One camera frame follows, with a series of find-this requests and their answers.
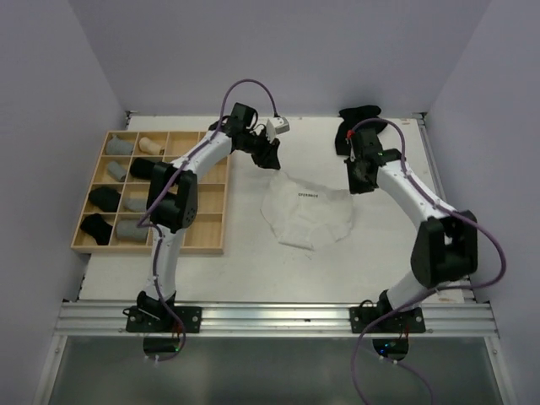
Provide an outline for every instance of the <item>white cloth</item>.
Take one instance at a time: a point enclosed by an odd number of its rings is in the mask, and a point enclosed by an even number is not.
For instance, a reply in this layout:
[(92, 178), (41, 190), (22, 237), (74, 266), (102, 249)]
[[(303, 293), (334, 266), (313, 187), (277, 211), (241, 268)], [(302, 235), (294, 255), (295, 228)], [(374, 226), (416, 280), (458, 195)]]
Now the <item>white cloth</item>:
[(315, 250), (347, 236), (353, 227), (353, 198), (290, 178), (278, 171), (270, 180), (261, 207), (279, 243)]

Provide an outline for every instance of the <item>metal extrusion rail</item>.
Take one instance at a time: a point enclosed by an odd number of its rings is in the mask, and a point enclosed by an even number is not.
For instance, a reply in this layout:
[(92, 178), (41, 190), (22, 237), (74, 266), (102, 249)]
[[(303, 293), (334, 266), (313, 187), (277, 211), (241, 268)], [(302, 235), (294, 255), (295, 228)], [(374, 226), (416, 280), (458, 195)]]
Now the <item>metal extrusion rail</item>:
[[(354, 338), (348, 308), (355, 304), (177, 303), (202, 307), (201, 331), (190, 337)], [(64, 303), (57, 336), (142, 336), (125, 331), (128, 301)], [(490, 338), (497, 329), (489, 304), (423, 304), (426, 333), (413, 338)], [(376, 334), (378, 338), (392, 334)]]

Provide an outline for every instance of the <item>beige sock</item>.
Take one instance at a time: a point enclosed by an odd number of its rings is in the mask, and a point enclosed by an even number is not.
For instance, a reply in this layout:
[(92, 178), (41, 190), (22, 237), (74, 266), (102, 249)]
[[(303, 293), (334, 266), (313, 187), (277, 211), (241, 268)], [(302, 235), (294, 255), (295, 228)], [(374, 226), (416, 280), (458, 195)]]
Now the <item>beige sock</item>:
[(143, 137), (138, 141), (138, 147), (147, 154), (163, 154), (165, 148), (159, 143), (153, 142), (150, 138)]

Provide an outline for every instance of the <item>rolled sock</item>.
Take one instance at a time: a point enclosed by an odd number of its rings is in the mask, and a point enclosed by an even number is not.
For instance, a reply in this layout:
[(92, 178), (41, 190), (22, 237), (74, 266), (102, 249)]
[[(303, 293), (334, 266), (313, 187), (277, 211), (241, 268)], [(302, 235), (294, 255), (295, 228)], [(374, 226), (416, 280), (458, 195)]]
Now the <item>rolled sock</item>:
[(126, 181), (127, 170), (115, 160), (107, 164), (107, 171), (116, 181)]
[(138, 141), (138, 147), (147, 154), (163, 154), (165, 148), (150, 138), (143, 137)]
[(122, 219), (116, 223), (116, 238), (118, 240), (131, 240), (146, 242), (149, 235), (148, 228), (138, 228), (136, 219)]
[(107, 224), (103, 217), (98, 213), (93, 213), (83, 219), (79, 228), (92, 236), (95, 239), (95, 243), (98, 245), (103, 246), (109, 244), (112, 225)]
[(146, 211), (146, 198), (124, 198), (122, 202), (125, 209), (134, 213), (143, 213)]
[(101, 211), (115, 213), (120, 203), (120, 193), (114, 188), (102, 186), (92, 190), (88, 199)]
[(150, 180), (155, 163), (155, 161), (150, 159), (135, 158), (129, 167), (129, 172), (133, 177), (137, 177), (138, 179)]
[(132, 155), (133, 144), (114, 135), (105, 146), (106, 154)]

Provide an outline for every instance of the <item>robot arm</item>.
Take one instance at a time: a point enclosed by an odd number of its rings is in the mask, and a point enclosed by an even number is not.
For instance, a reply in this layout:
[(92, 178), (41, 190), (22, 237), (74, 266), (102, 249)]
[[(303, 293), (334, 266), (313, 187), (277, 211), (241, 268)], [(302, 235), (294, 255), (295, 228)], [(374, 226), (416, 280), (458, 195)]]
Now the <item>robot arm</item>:
[[(477, 231), (445, 213), (456, 211), (441, 201), (402, 162), (396, 149), (383, 150), (374, 130), (351, 133), (351, 155), (345, 160), (349, 190), (352, 194), (380, 188), (388, 193), (407, 214), (418, 231), (410, 261), (410, 271), (390, 289), (383, 291), (377, 311), (371, 318), (390, 312), (422, 293), (476, 271), (478, 266)], [(417, 187), (408, 177), (412, 177)], [(444, 210), (433, 207), (426, 196)], [(461, 215), (476, 222), (474, 215)]]
[[(197, 179), (204, 177), (221, 159), (232, 152), (232, 139), (224, 132), (208, 131), (204, 138), (186, 155), (156, 168), (150, 186), (150, 201), (162, 190), (167, 178), (166, 172), (182, 169), (179, 175), (178, 196), (172, 193), (165, 196), (151, 218), (162, 232), (159, 254), (156, 252), (158, 232), (153, 233), (152, 258), (156, 261), (156, 275), (161, 293), (165, 301), (174, 298), (176, 293), (176, 261), (182, 240), (187, 228), (192, 224), (197, 214)], [(153, 283), (143, 292), (151, 299), (158, 300), (159, 296)]]
[[(198, 178), (235, 150), (249, 153), (263, 169), (280, 169), (279, 140), (275, 135), (288, 131), (289, 123), (275, 116), (257, 135), (251, 127), (256, 114), (251, 107), (235, 104), (227, 122), (208, 131), (187, 154), (171, 163), (155, 165), (147, 201), (154, 227), (152, 270), (137, 305), (124, 310), (128, 332), (163, 332), (173, 326), (176, 263), (184, 234), (197, 215)], [(164, 192), (172, 181), (181, 192)]]

